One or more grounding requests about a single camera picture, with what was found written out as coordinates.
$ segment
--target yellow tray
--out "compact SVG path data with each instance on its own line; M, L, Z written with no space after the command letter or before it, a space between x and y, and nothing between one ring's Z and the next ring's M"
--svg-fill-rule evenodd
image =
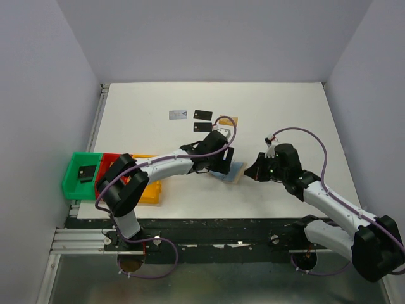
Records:
M132 158L149 158L154 156L155 155L133 154ZM142 193L142 196L140 197L139 203L157 205L159 203L159 196L161 191L162 185L160 183L160 180L147 185L145 191Z

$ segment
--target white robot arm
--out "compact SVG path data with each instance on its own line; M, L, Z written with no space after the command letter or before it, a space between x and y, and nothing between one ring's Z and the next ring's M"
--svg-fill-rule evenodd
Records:
M265 139L268 150L244 174L256 181L280 181L290 194L322 211L337 225L309 216L301 225L309 243L319 244L351 261L367 280L375 282L405 262L405 255L383 227L402 244L395 221L362 210L339 196L320 177L303 170L298 152L273 134Z
M105 211L111 212L122 235L129 239L140 231L134 208L148 184L202 170L229 173L234 153L234 149L229 147L229 139L228 129L217 129L203 141L181 146L166 155L138 159L129 154L120 155L96 187L109 208ZM130 177L130 181L125 184L120 175ZM103 210L97 203L96 208Z

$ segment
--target purple cable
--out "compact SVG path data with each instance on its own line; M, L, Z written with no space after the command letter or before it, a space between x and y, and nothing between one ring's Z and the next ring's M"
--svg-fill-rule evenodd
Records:
M296 269L296 271L302 272L303 274L307 274L309 276L316 276L316 277L330 277L330 276L336 276L337 274L341 274L343 272L345 272L349 266L351 265L351 262L347 263L345 266L343 266L343 268L335 271L335 272L331 272L331 273L322 273L322 272L313 272L313 271L307 271L304 269L301 269L297 266L296 264L296 260L294 258L294 255L291 255L290 258L290 262L291 264L294 266L294 268Z
M142 274L133 274L131 272L125 272L124 270L122 270L121 260L118 260L118 266L120 268L120 271L123 274L126 274L127 276L130 276L130 277L137 277L139 279L161 279L162 277L168 276L169 274L171 274L176 269L177 262L178 262L178 250L176 248L176 245L174 245L174 243L172 241L170 241L169 239L165 239L163 237L159 237L159 238L151 237L149 239L140 239L140 240L132 241L130 239L126 239L125 237L123 237L121 232L119 232L119 234L120 234L121 238L123 238L127 243L132 243L132 244L143 243L143 242L148 242L148 241L159 241L159 240L167 242L167 243L169 243L171 245L171 247L173 247L173 249L175 250L175 254L176 254L175 263L173 264L172 268L169 271L167 271L167 272L165 272L164 274L161 274L161 275L152 275L152 276L142 275Z
M152 160L150 163L157 163L157 162L162 162L163 160L171 160L171 159L175 159L175 158L204 158L204 157L210 157L210 156L216 155L216 154L218 154L218 153L221 153L222 151L225 151L226 149L228 149L228 147L232 144L232 142L233 142L234 139L235 139L235 136L236 136L236 123L235 123L234 120L233 120L232 118L230 118L229 116L219 116L219 117L215 120L214 125L216 125L216 123L217 123L217 122L219 121L219 119L221 119L221 118L227 118L227 119L229 119L229 120L232 122L232 125L234 125L234 133L232 134L231 139L230 139L229 142L228 142L226 145L224 145L224 147L222 147L221 149L216 150L216 151L211 152L211 153L203 154L203 155L178 155L178 156L170 155L170 156L164 156L164 157L161 157L161 158L157 158L157 159L155 159L155 160ZM115 184L119 179L121 179L121 177L123 177L124 175L127 175L128 173L130 173L130 172L132 172L132 171L134 171L134 170L136 170L136 169L138 169L138 168L142 168L142 167L145 167L145 166L147 166L147 165L149 165L148 162L140 163L140 164L138 164L138 165L135 165L135 166L133 166L133 167L130 167L130 168L126 169L126 170L123 171L121 174L118 174L118 175L100 192L98 198L96 199L95 207L96 207L96 209L98 209L98 210L105 211L105 212L107 212L108 214L110 214L111 220L113 221L113 223L114 223L115 226L116 226L116 231L117 231L117 233L118 233L118 234L120 235L120 237L121 237L124 241L126 241L127 243L136 244L136 243L143 243L143 242L148 242L148 241L158 241L158 240L161 240L161 241L164 241L164 242L169 243L169 244L173 247L173 249L175 250L175 254L176 254L175 263L173 264L173 267L172 267L168 272L166 272L166 273L164 273L164 274L161 274L161 275L145 276L145 275L136 275L136 274L131 274L131 273L128 273L128 272L124 272L124 271L121 269L121 260L118 261L118 266L120 267L120 270L121 270L124 274L126 274L126 275L129 275L129 276L131 276L131 277L138 277L139 279L160 279L160 278L162 278L162 277L166 277L166 276L168 276L169 274L171 274L171 273L175 270L175 268L176 268L176 266L177 266L177 262L178 262L178 250L177 250L177 248L176 248L176 245L174 245L174 243L173 243L172 241L170 241L169 239L165 239L165 238L162 238L162 237L160 237L160 238L149 238L149 239L138 239L138 240L134 240L134 241L125 238L125 237L122 235L121 231L119 230L119 228L118 228L116 222L114 221L114 218L113 218L113 216L112 216L112 214L111 214L111 211L108 210L108 209L106 209L106 208L103 208L103 207L100 207L100 206L99 206L100 201L101 201L101 198L106 194L106 192L108 191L108 189L109 189L113 184Z
M324 161L323 161L323 166L322 166L322 171L321 171L321 184L322 184L322 188L323 190L325 190L326 193L328 193L328 195L333 198L336 202L338 202L339 204L341 204L343 207L345 207L346 209L352 211L354 214L356 214L357 216L361 217L363 220L366 220L367 222L369 222L370 224L376 226L377 228L379 228L382 232L384 232L398 247L399 249L402 251L402 253L405 255L405 247L401 244L400 241L397 240L397 238L395 236L393 236L386 228L382 227L379 223L376 223L374 220L372 220L371 218L367 217L366 215L360 214L356 209L354 209L353 207L349 206L348 204L346 204L344 201L342 201L340 198L338 198L336 195L334 195L333 193L330 193L328 190L327 185L325 184L325 171L327 169L327 163L328 163L328 152L327 149L325 147L325 144L321 141L321 139L316 136L314 133L312 133L311 131L307 130L307 129L303 129L303 128L299 128L299 127L288 127L288 128L284 128L281 130L276 131L275 133L273 133L274 136L276 136L277 134L287 131L287 130L298 130L298 131L303 131L305 133L308 133L309 135L311 135L312 137L314 137L321 145L322 150L323 150L323 154L324 154ZM395 276L400 276L402 274L405 274L405 269L402 269L400 271L397 272L391 272L390 274L393 274Z

